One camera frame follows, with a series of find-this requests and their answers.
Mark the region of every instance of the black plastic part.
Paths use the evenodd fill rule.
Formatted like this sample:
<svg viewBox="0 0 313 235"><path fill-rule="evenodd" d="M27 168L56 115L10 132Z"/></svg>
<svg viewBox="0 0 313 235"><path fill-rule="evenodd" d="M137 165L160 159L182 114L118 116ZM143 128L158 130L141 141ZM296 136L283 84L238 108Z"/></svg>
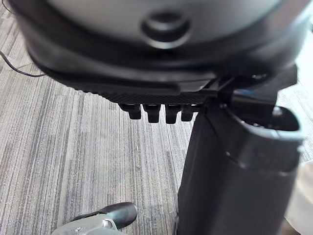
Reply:
<svg viewBox="0 0 313 235"><path fill-rule="evenodd" d="M96 212L83 214L75 217L72 221L95 216L97 214L106 214L115 223L118 229L127 227L132 224L137 218L137 207L131 202L123 202L109 205Z"/></svg>
<svg viewBox="0 0 313 235"><path fill-rule="evenodd" d="M197 116L178 194L178 235L277 235L303 136L294 115L247 124L224 105Z"/></svg>
<svg viewBox="0 0 313 235"><path fill-rule="evenodd" d="M182 105L181 121L191 121L194 113L200 111L201 105Z"/></svg>
<svg viewBox="0 0 313 235"><path fill-rule="evenodd" d="M139 120L141 119L141 108L140 104L118 104L119 107L123 110L128 112L129 118L132 120Z"/></svg>
<svg viewBox="0 0 313 235"><path fill-rule="evenodd" d="M167 124L175 124L178 112L181 111L180 105L167 104L165 105L165 119Z"/></svg>
<svg viewBox="0 0 313 235"><path fill-rule="evenodd" d="M254 76L254 82L244 78L233 79L220 91L219 97L231 110L236 110L241 118L268 120L275 107L278 92L295 85L297 73L297 65L292 65L276 75Z"/></svg>
<svg viewBox="0 0 313 235"><path fill-rule="evenodd" d="M156 42L175 42L188 33L190 22L179 12L165 11L149 16L141 30Z"/></svg>
<svg viewBox="0 0 313 235"><path fill-rule="evenodd" d="M9 2L36 64L67 86L97 94L179 95L199 91L215 74L277 73L301 50L311 13L310 0L282 1L229 37L163 51L95 34L46 1Z"/></svg>
<svg viewBox="0 0 313 235"><path fill-rule="evenodd" d="M210 92L188 92L180 95L152 95L104 93L105 99L118 104L202 104L211 96Z"/></svg>
<svg viewBox="0 0 313 235"><path fill-rule="evenodd" d="M161 110L160 104L144 104L143 109L148 114L149 123L158 123Z"/></svg>

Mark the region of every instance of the gray carpet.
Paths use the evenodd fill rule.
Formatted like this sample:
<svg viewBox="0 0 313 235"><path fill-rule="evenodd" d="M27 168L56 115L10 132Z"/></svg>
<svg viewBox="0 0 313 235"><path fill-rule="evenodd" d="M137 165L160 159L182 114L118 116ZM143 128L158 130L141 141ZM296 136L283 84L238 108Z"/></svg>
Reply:
<svg viewBox="0 0 313 235"><path fill-rule="evenodd" d="M13 16L0 7L0 49L25 72L31 63ZM279 103L303 117L313 147L313 36L299 57L300 82ZM0 60L0 234L45 235L107 204L137 204L130 235L170 235L192 122L129 120L116 104L30 78Z"/></svg>

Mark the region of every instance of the black plastic housing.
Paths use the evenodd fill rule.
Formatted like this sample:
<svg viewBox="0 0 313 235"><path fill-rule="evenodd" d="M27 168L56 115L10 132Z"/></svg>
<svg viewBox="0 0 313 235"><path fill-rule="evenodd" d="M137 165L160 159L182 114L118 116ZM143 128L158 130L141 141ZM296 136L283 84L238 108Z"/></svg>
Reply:
<svg viewBox="0 0 313 235"><path fill-rule="evenodd" d="M283 108L267 123L247 122L213 102L198 114L178 194L178 235L278 234L301 126Z"/></svg>
<svg viewBox="0 0 313 235"><path fill-rule="evenodd" d="M275 74L294 62L310 25L310 0L285 0L228 37L161 50L99 35L71 22L46 1L9 2L40 69L67 86L104 97L187 93L192 99L188 93L216 77Z"/></svg>

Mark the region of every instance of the black cable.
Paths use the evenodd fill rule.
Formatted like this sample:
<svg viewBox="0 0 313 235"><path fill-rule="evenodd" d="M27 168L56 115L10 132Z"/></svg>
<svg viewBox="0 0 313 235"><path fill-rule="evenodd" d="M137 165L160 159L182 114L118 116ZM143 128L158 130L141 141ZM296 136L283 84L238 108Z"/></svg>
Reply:
<svg viewBox="0 0 313 235"><path fill-rule="evenodd" d="M43 77L43 76L45 76L45 74L32 75L32 74L23 72L23 71L21 71L21 70L18 70L17 68L15 68L15 67L10 63L10 61L8 60L8 58L5 56L5 54L4 54L2 51L0 51L0 55L1 55L1 57L4 59L4 61L8 64L8 66L10 66L11 69L13 69L14 71L16 71L16 72L18 72L18 73L21 73L21 74L23 74L23 75L30 76L30 77Z"/></svg>
<svg viewBox="0 0 313 235"><path fill-rule="evenodd" d="M4 4L4 0L1 0L1 3L2 3L3 7L4 7L8 12L10 12L11 14L14 15L14 13L13 13L12 11L10 11L9 8L6 7L6 5Z"/></svg>

